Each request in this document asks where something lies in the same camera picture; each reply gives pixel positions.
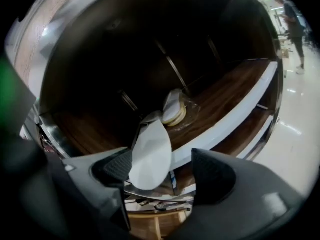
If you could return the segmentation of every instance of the paper plate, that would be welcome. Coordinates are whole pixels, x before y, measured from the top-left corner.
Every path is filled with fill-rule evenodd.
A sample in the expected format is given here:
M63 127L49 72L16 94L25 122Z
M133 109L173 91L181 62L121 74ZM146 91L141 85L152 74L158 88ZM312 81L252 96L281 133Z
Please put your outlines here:
M168 127L174 127L174 126L180 124L183 121L183 119L185 119L185 117L187 115L187 109L185 106L183 106L183 105L181 105L181 106L182 106L182 113L174 121L167 124Z
M172 90L163 106L162 123L164 125L171 123L177 119L183 112L184 103L180 101L181 91L179 89Z
M167 177L172 159L169 135L157 120L139 135L132 151L131 183L140 190L153 190Z

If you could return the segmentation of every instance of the person's leg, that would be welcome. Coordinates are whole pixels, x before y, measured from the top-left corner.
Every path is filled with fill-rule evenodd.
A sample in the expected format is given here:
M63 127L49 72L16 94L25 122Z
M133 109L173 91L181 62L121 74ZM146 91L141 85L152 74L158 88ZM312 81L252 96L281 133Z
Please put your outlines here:
M295 48L299 54L300 61L301 61L301 68L305 69L305 54L303 50L303 43L302 43L302 37L295 37L292 39L293 43L295 45Z

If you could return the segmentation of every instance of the person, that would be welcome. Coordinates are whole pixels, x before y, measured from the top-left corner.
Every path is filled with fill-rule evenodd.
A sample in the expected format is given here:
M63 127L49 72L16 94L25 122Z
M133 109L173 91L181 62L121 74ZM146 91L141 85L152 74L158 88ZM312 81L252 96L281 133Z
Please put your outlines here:
M287 23L289 29L289 38L294 43L301 60L301 65L297 67L296 73L298 75L303 75L305 73L305 55L302 43L304 28L301 26L294 9L287 2L284 0L275 1L284 7L284 14L280 14L279 17L282 17Z

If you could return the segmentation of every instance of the shiny floor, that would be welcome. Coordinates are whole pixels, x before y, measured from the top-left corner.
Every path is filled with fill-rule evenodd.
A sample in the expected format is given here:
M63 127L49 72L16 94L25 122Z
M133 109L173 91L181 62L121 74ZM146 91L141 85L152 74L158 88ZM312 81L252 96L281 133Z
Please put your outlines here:
M254 162L262 164L307 197L315 184L320 165L320 53L303 46L305 74L294 45L286 41L289 59L283 84L278 123Z

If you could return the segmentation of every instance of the black pants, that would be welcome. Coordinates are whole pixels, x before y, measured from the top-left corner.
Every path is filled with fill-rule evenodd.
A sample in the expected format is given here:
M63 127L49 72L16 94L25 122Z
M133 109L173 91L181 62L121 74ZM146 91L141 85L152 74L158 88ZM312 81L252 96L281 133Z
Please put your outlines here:
M304 50L302 49L302 37L292 37L292 42L295 45L295 48L300 56L300 58L304 58Z

